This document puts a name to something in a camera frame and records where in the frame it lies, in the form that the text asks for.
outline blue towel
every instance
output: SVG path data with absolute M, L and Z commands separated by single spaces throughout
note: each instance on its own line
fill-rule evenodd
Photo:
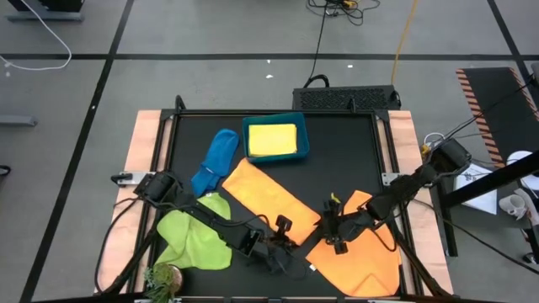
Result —
M 195 197 L 200 197 L 206 190 L 215 189 L 219 179 L 228 175 L 238 143 L 239 136 L 234 131 L 219 130 L 199 172 L 191 179 Z

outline yellow cable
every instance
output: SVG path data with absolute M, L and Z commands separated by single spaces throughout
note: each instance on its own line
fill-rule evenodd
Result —
M 403 34 L 401 35 L 401 40 L 400 42 L 398 42 L 397 54 L 395 55 L 395 61 L 393 62 L 393 70 L 391 72 L 392 85 L 395 83 L 395 76 L 397 75 L 398 55 L 400 55 L 401 48 L 403 47 L 404 41 L 406 40 L 406 36 L 408 35 L 408 30 L 410 28 L 410 24 L 412 23 L 412 19 L 414 18 L 415 8 L 417 8 L 417 6 L 418 6 L 418 0 L 414 0 L 414 4 L 412 4 L 412 11 L 410 12 L 410 15 L 408 16 L 408 20 L 406 20 L 406 26 L 404 27 Z

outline metal clamp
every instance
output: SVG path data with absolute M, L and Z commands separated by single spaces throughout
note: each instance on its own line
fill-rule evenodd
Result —
M 120 187 L 138 185 L 144 176 L 149 173 L 155 174 L 155 172 L 120 172 L 117 175 L 111 176 L 110 180 Z
M 394 179 L 403 175 L 404 173 L 382 173 L 382 184 L 389 186 Z

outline hazard stripe tape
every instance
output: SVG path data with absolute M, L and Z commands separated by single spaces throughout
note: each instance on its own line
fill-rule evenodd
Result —
M 510 69 L 511 73 L 513 74 L 513 77 L 515 77 L 515 80 L 519 83 L 519 86 L 521 86 L 521 87 L 524 86 L 524 84 L 520 80 L 520 78 L 519 78 L 518 74 L 516 73 L 516 71 L 512 67 L 510 67 L 509 69 Z M 539 113 L 537 113 L 537 106 L 535 105 L 535 103 L 533 103 L 533 101 L 530 98 L 530 95 L 528 94 L 528 92 L 525 89 L 521 89 L 521 92 L 524 95 L 524 97 L 526 98 L 526 102 L 528 103 L 528 107 L 530 107 L 531 111 L 533 111 L 533 115 L 536 118 L 536 121 L 539 121 Z
M 502 163 L 504 159 L 499 155 L 499 149 L 496 146 L 496 142 L 494 141 L 492 135 L 490 134 L 490 128 L 488 127 L 487 120 L 484 119 L 482 115 L 481 106 L 479 106 L 478 100 L 475 99 L 475 94 L 473 93 L 473 89 L 470 86 L 470 81 L 468 81 L 465 71 L 462 69 L 457 69 L 456 77 L 458 78 L 458 82 L 461 84 L 462 91 L 466 96 L 466 101 L 470 107 L 470 111 L 472 111 L 472 114 L 477 117 L 475 120 L 476 126 L 479 128 L 479 132 L 481 133 L 481 137 L 483 138 L 487 152 L 490 155 L 490 159 L 492 159 L 494 162 L 495 167 L 504 167 L 505 164 Z
M 479 132 L 481 132 L 481 137 L 492 139 L 492 135 L 490 135 L 490 133 L 482 132 L 482 131 L 479 131 Z

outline wooden board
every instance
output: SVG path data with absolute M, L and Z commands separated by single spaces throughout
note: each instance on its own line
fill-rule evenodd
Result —
M 422 160 L 412 115 L 409 111 L 390 111 L 389 123 L 400 173 L 413 173 L 422 164 Z M 421 189 L 416 199 L 432 205 L 428 189 Z M 444 290 L 453 293 L 435 213 L 431 209 L 412 202 L 408 205 L 408 216 L 415 252 L 419 260 Z M 425 294 L 429 293 L 425 287 L 423 289 Z
M 157 128 L 159 124 L 159 110 L 142 110 L 139 111 L 135 129 L 131 137 L 131 145 L 128 156 L 125 162 L 126 171 L 149 171 L 153 148 L 157 137 Z M 392 128 L 392 136 L 395 150 L 397 153 L 398 166 L 400 173 L 412 173 L 415 168 L 421 165 L 421 156 L 419 153 L 419 145 L 415 135 L 414 123 L 412 116 L 408 111 L 390 111 L 390 126 Z M 379 134 L 382 141 L 382 155 L 387 171 L 391 171 L 389 153 L 387 149 L 387 141 L 384 134 L 383 124 L 378 123 Z M 165 136 L 163 140 L 162 151 L 159 159 L 159 167 L 163 167 L 168 146 L 168 132 L 170 124 L 166 124 Z M 119 190 L 118 199 L 132 196 L 133 187 L 126 187 Z M 429 191 L 421 190 L 417 196 L 424 202 L 431 203 Z M 127 203 L 118 205 L 113 212 L 113 219 L 120 213 Z M 128 211 L 122 217 L 115 228 L 110 233 L 107 247 L 104 251 L 104 256 L 99 270 L 99 284 L 104 289 L 124 268 L 125 264 L 133 254 L 136 241 L 136 233 L 141 217 L 141 203 Z M 446 258 L 441 246 L 440 234 L 436 225 L 435 214 L 422 205 L 411 203 L 408 206 L 408 214 L 412 233 L 414 237 L 414 245 L 419 259 L 424 263 L 424 266 L 429 270 L 432 276 L 438 281 L 442 288 L 452 293 L 451 280 L 447 271 Z M 142 259 L 139 268 L 136 291 L 142 290 L 142 272 L 147 266 L 147 255 Z M 414 292 L 413 281 L 411 279 L 409 263 L 406 258 L 403 258 L 404 276 L 407 285 L 407 292 Z

